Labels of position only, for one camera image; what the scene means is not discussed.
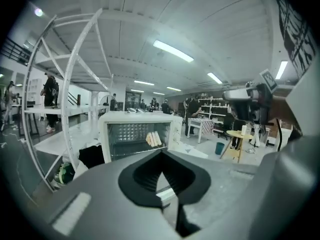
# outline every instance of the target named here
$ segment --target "ceiling light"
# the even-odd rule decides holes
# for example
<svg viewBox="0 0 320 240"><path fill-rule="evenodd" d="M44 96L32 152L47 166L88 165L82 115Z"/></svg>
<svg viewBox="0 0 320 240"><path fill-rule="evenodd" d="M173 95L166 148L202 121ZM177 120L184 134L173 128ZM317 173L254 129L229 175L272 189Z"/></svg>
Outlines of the ceiling light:
<svg viewBox="0 0 320 240"><path fill-rule="evenodd" d="M172 46L164 43L164 42L160 42L159 40L155 40L154 43L153 43L153 46L154 47L157 47L161 50L164 50L168 53L171 53L175 56L178 56L179 58L187 61L187 62L192 62L194 59L191 58L190 56L186 55L185 53L183 53L182 51L176 49L176 48L173 48Z"/></svg>
<svg viewBox="0 0 320 240"><path fill-rule="evenodd" d="M216 77L213 73L208 73L207 74L209 77L211 77L214 81L216 81L219 85L222 84L222 82L220 81L220 79L218 77Z"/></svg>
<svg viewBox="0 0 320 240"><path fill-rule="evenodd" d="M280 65L278 74L276 74L275 79L280 79L281 78L282 74L284 73L284 71L286 69L287 64L288 64L287 60L281 61L281 65Z"/></svg>
<svg viewBox="0 0 320 240"><path fill-rule="evenodd" d="M134 80L134 82L135 82L135 83L138 83L138 84L149 85L149 86L154 86L154 85L155 85L154 83L142 82L142 81L137 81L137 80Z"/></svg>
<svg viewBox="0 0 320 240"><path fill-rule="evenodd" d="M179 89L176 89L176 88L172 88L172 87L167 87L167 89L170 89L170 90L174 90L174 91L178 91L178 92L181 92L181 90L179 90Z"/></svg>
<svg viewBox="0 0 320 240"><path fill-rule="evenodd" d="M41 17L44 14L44 12L40 8L36 8L34 10L34 14L37 15L38 17Z"/></svg>
<svg viewBox="0 0 320 240"><path fill-rule="evenodd" d="M137 93L144 93L144 91L143 91L143 90L133 90L133 89L131 89L131 91L133 91L133 92L137 92Z"/></svg>

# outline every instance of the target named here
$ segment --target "white curved frame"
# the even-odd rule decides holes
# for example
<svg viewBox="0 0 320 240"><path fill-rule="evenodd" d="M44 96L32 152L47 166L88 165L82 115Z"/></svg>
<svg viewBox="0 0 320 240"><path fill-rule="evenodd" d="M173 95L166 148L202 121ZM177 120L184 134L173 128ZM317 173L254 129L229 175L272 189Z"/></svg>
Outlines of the white curved frame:
<svg viewBox="0 0 320 240"><path fill-rule="evenodd" d="M59 73L61 74L61 76L63 77L63 86L62 86L62 99L61 99L61 124L62 124L62 131L63 131L63 136L64 136L64 141L66 144L66 150L67 150L67 154L68 157L70 159L70 162L74 168L74 170L77 169L78 164L79 164L79 160L77 157L75 157L75 153L74 150L72 148L72 143L71 143L71 138L70 138L70 132L69 132L69 118L68 118L68 93L69 93L69 85L70 85L70 80L71 80L71 76L72 76L72 72L73 72L73 68L74 65L76 63L76 61L79 62L80 65L82 65L82 67L86 70L86 72L98 83L100 84L104 89L106 89L108 92L111 93L112 91L112 85L113 85L113 74L111 74L108 62L107 62L107 57L105 55L104 49L103 49L103 45L102 45L102 41L101 41L101 37L100 37L100 32L99 32L99 28L98 28L98 18L99 16L102 14L102 8L100 8L95 14L78 14L78 15L72 15L72 16L68 16L68 17L63 17L63 18L57 18L57 16L54 16L50 22L48 23L48 25L45 27L43 33L41 34L41 36L39 37L38 41L36 42L28 66L27 66L27 74L25 75L24 78L24 85L23 85L23 99L22 99L22 123L23 123L23 129L24 129L24 134L25 134L25 139L26 139L26 143L32 158L32 161L37 169L37 171L39 172L42 180L45 182L45 184L48 186L48 188L53 192L54 189L52 188L50 182L47 180L47 177L50 173L50 171L54 168L55 164L59 161L59 158L63 155L59 155L56 160L54 161L54 163L51 165L49 171L45 174L44 171L41 168L41 165L37 159L37 151L36 149L33 147L32 141L31 141L31 136L30 136L30 126L27 123L26 120L26 113L29 113L27 110L27 93L28 93L28 84L29 84L29 78L30 78L30 74L31 74L31 70L33 67L33 64L35 62L35 58L36 58L36 53L38 52L40 46L43 44L46 51L49 54L50 59L52 60L54 66L56 67L56 69L59 71ZM61 20L65 20L65 19L73 19L73 18L77 18L77 17L83 17L83 16L91 16L91 19L89 20L85 20L87 22L87 24L85 25L83 31L81 32L80 36L78 37L71 55L69 57L65 72L63 73L62 69L59 67L56 59L53 57L48 45L45 42L45 37L48 34L49 30L51 28L55 28L55 27L60 27L62 25L67 25L67 24L74 24L74 23L82 23L84 22L84 20L73 20L70 22L64 22L61 24L57 24L55 25L56 22L60 22ZM111 76L111 84L110 84L110 88L108 88L100 79L99 77L97 77L94 72L88 67L88 65L83 61L83 59L78 55L79 50L81 48L81 45L83 44L88 32L90 31L91 27L95 25L95 30L97 33L97 38L98 38L98 42L99 42L99 46L100 49L102 51L102 55L103 55L103 60L106 64L106 68L108 69L110 76ZM91 99L90 99L90 105L91 106L97 106L98 104L98 93L97 91L91 91ZM91 123L93 122L97 122L98 120L98 114L97 111L91 111L89 110L89 121L91 121Z"/></svg>

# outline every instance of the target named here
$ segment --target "floor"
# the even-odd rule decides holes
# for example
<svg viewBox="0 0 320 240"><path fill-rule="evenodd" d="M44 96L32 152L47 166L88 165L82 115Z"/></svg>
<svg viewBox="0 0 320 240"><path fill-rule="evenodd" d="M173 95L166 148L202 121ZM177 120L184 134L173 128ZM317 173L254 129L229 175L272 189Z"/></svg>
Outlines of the floor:
<svg viewBox="0 0 320 240"><path fill-rule="evenodd" d="M87 119L88 117L85 114L70 117L69 126L79 124ZM43 120L36 122L40 137L32 137L34 145L62 131L61 123L58 123L56 131L48 134L46 132L47 122ZM29 154L27 144L24 143L23 138L19 137L17 120L15 120L15 124L6 125L3 132L0 133L0 147L1 172L10 191L17 197L16 201L28 207L33 207L35 204L32 200L34 200L41 206L47 199L45 196L50 195L51 192L42 182ZM37 157L45 172L57 158L55 155L44 152L37 152Z"/></svg>
<svg viewBox="0 0 320 240"><path fill-rule="evenodd" d="M217 142L224 144L223 151L227 148L227 145L230 141L230 138L226 140L224 137L219 137L218 134L202 134L201 136L201 142L198 143L198 135L190 135L190 138L187 138L184 134L185 132L185 126L182 127L182 134L180 137L180 141L182 143L185 143L187 145L190 145L194 147L196 150L203 152L204 154L208 155L208 159L215 160L215 161L221 161L221 162L229 162L229 163L237 163L236 159L233 159L232 157L228 157L227 152L223 156L222 159L220 159L220 155L215 154L216 150L216 144ZM259 166L264 155L274 152L273 146L267 146L267 147L256 147L255 153L248 153L246 152L248 149L253 148L248 140L244 140L242 144L241 149L241 159L239 161L240 164L246 164L246 165L254 165Z"/></svg>

